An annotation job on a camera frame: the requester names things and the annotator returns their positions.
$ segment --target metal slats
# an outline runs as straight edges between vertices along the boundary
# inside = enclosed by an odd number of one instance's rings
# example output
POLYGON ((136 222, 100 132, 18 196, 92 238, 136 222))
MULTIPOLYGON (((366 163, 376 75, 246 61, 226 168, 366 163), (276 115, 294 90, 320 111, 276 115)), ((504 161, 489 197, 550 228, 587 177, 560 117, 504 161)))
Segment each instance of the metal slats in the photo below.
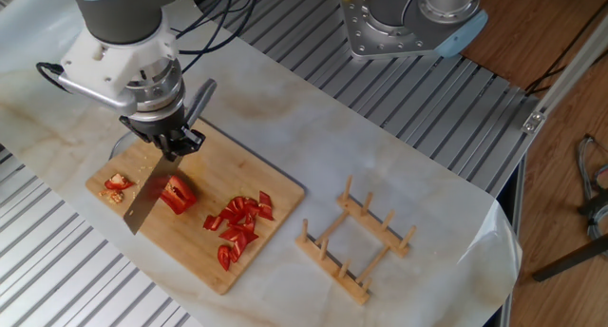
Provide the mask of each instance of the metal slats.
POLYGON ((0 152, 0 326, 200 326, 0 152))
MULTIPOLYGON (((234 32, 243 16, 227 28, 234 32)), ((512 101, 505 79, 467 59, 355 60, 339 0, 260 0, 240 37, 495 196, 531 143, 512 114, 529 113, 519 101, 536 98, 512 101)))

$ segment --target metal bracket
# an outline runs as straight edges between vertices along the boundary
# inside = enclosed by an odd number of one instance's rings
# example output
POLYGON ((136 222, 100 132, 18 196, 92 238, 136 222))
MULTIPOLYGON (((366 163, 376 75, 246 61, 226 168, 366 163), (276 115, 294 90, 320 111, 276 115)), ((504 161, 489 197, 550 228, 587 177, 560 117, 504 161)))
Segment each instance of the metal bracket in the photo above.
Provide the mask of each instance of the metal bracket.
POLYGON ((547 117, 539 111, 534 111, 528 119, 523 123, 522 131, 527 134, 535 134, 539 131, 546 121, 547 117))

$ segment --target kitchen knife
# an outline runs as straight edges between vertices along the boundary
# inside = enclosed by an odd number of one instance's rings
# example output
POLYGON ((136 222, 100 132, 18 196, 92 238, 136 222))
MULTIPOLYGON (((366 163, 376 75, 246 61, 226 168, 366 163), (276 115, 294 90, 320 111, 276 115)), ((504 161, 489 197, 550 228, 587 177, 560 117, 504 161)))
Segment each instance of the kitchen knife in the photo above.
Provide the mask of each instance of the kitchen knife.
POLYGON ((164 157, 156 164, 150 177, 145 181, 142 190, 133 200, 133 203, 126 210, 123 220, 133 234, 142 227, 143 221, 154 207, 156 201, 161 197, 161 193, 169 183, 171 176, 175 174, 180 166, 181 157, 171 162, 164 157))

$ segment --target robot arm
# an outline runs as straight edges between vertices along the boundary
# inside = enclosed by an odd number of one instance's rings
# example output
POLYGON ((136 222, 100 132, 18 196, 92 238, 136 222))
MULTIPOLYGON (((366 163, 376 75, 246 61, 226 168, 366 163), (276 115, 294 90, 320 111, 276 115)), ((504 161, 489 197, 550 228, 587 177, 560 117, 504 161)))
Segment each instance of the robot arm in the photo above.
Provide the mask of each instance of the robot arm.
POLYGON ((209 80, 186 112, 175 36, 162 6, 175 0, 76 0, 86 29, 61 60, 59 82, 121 114, 167 159, 199 150, 190 127, 213 93, 209 80))

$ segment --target black cable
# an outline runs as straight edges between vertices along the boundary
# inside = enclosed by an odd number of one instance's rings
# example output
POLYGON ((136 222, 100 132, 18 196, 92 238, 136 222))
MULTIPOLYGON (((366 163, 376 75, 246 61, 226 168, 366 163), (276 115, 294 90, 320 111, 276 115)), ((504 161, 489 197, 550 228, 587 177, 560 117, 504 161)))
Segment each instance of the black cable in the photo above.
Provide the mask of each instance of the black cable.
POLYGON ((65 89, 63 86, 61 86, 57 81, 55 81, 55 79, 51 78, 45 72, 45 69, 46 69, 46 70, 50 71, 51 73, 59 76, 59 75, 61 75, 64 72, 64 68, 61 67, 61 65, 47 63, 47 62, 38 62, 36 64, 36 69, 38 69, 38 72, 40 73, 40 75, 42 75, 42 77, 44 77, 45 79, 47 79, 47 81, 49 81, 50 83, 54 84, 56 87, 58 87, 59 89, 61 89, 65 93, 69 93, 67 91, 67 89, 65 89))
POLYGON ((232 4, 232 0, 228 0, 228 3, 226 4, 226 8, 224 9, 224 13, 221 16, 221 20, 219 21, 218 27, 216 28, 216 30, 214 31, 213 35, 211 36, 211 38, 209 39, 209 42, 207 42, 207 45, 200 51, 200 53, 197 55, 197 57, 194 58, 194 60, 192 60, 188 66, 186 66, 181 73, 185 73, 186 71, 188 71, 188 69, 190 69, 191 66, 193 66, 200 57, 202 57, 202 55, 204 54, 203 52, 206 51, 207 49, 209 49, 209 46, 211 46, 211 44, 216 40, 216 37, 218 37, 219 31, 221 30, 221 28, 224 25, 224 21, 226 20, 226 17, 228 16, 228 11, 230 10, 230 5, 232 4))
POLYGON ((207 51, 204 53, 213 52, 220 48, 223 48, 227 44, 232 42, 235 38, 237 38, 243 32, 243 30, 245 29, 245 26, 247 26, 247 23, 249 22, 249 18, 251 18, 251 15, 254 13, 254 7, 256 6, 256 2, 257 2, 257 0, 253 0, 251 6, 247 10, 247 14, 245 15, 245 18, 243 18, 243 21, 240 22, 240 26, 238 26, 238 29, 230 37, 228 37, 225 41, 221 42, 220 44, 207 49, 207 51))
POLYGON ((257 2, 257 0, 253 0, 251 6, 247 10, 247 13, 245 14, 245 17, 240 22, 240 26, 238 26, 237 30, 230 37, 228 37, 225 41, 219 43, 218 45, 216 45, 214 47, 211 47, 211 48, 208 48, 208 49, 204 49, 204 50, 180 50, 180 54, 182 54, 182 55, 200 55, 200 54, 205 54, 205 53, 216 51, 219 48, 223 48, 228 43, 232 42, 245 29, 245 26, 247 25, 247 22, 249 21, 249 18, 251 17, 251 15, 252 15, 252 13, 254 11, 254 7, 256 6, 256 2, 257 2))
MULTIPOLYGON (((251 1, 252 0, 247 0, 247 2, 242 7, 238 8, 238 9, 234 9, 234 10, 229 10, 228 13, 236 13, 236 12, 241 12, 242 10, 245 10, 249 6, 249 3, 251 3, 251 1)), ((203 26, 203 25, 211 22, 212 20, 216 20, 221 15, 222 15, 222 12, 216 14, 215 16, 213 16, 211 18, 207 18, 207 20, 205 20, 204 22, 199 23, 197 26, 195 26, 195 28, 203 26)))
POLYGON ((181 37, 183 37, 184 34, 192 31, 193 29, 196 29, 197 28, 197 24, 200 23, 203 19, 205 19, 211 12, 213 12, 213 10, 215 10, 219 6, 219 3, 221 3, 221 1, 222 0, 215 0, 209 7, 207 7, 208 10, 203 10, 202 15, 196 21, 194 21, 192 24, 190 24, 188 26, 188 28, 186 28, 183 31, 179 32, 175 36, 175 39, 180 39, 181 37))
MULTIPOLYGON (((525 88, 526 94, 527 95, 531 95, 534 93, 538 93, 540 91, 543 90, 547 90, 549 87, 543 87, 541 89, 538 89, 537 91, 535 91, 535 89, 541 84, 542 81, 544 81, 545 79, 559 74, 560 72, 562 72, 565 67, 561 67, 557 70, 553 70, 554 67, 556 67, 561 60, 565 57, 565 55, 568 53, 568 51, 570 51, 570 49, 577 43, 577 41, 580 39, 580 37, 582 36, 582 34, 587 31, 587 29, 589 29, 589 27, 591 26, 591 24, 599 17, 599 15, 606 9, 608 8, 608 0, 606 0, 600 7, 599 9, 591 16, 591 18, 589 18, 589 20, 585 23, 585 25, 579 30, 579 32, 576 34, 576 36, 574 37, 574 39, 572 39, 572 41, 570 41, 570 44, 568 44, 568 46, 566 47, 566 49, 564 49, 560 56, 558 56, 558 58, 553 62, 553 64, 551 65, 551 67, 549 67, 549 69, 538 79, 534 80, 530 85, 528 85, 528 87, 525 88)), ((599 62, 601 60, 601 58, 603 58, 605 56, 605 54, 602 54, 599 56, 598 59, 596 59, 596 61, 593 63, 594 65, 599 62)))
MULTIPOLYGON (((604 52, 602 52, 602 54, 600 56, 598 56, 598 58, 591 64, 590 67, 593 67, 596 64, 598 64, 599 61, 601 61, 604 57, 606 57, 606 55, 608 55, 608 49, 606 49, 604 52)), ((553 71, 551 71, 550 73, 548 73, 546 75, 546 78, 551 77, 553 75, 557 75, 557 74, 563 72, 564 69, 566 69, 566 67, 560 67, 560 68, 558 68, 556 70, 553 70, 553 71)), ((526 95, 533 95, 533 94, 536 94, 536 93, 541 93, 541 92, 544 92, 544 91, 548 90, 549 88, 551 88, 551 86, 545 86, 545 87, 541 87, 541 88, 534 89, 534 90, 528 90, 527 93, 526 93, 526 95)))
POLYGON ((221 26, 223 25, 223 20, 225 18, 225 15, 224 15, 222 17, 222 20, 218 24, 216 33, 214 33, 214 36, 212 36, 212 39, 209 40, 209 43, 207 43, 205 48, 203 48, 202 50, 180 50, 180 54, 183 54, 183 55, 197 55, 197 57, 195 57, 195 59, 192 60, 192 62, 190 62, 190 64, 188 66, 186 66, 186 68, 183 70, 183 72, 185 72, 187 69, 189 69, 191 66, 193 66, 199 60, 199 58, 202 57, 202 55, 209 53, 209 52, 216 51, 220 48, 223 48, 224 46, 226 46, 227 44, 232 42, 235 38, 237 38, 242 33, 242 31, 245 29, 247 22, 251 18, 251 15, 254 12, 254 8, 256 7, 256 3, 257 3, 257 0, 252 0, 252 3, 249 6, 247 13, 245 14, 245 17, 241 21, 240 26, 238 26, 237 30, 226 40, 222 41, 221 43, 217 44, 216 46, 210 47, 211 44, 214 42, 215 37, 217 36, 217 32, 219 32, 221 26))

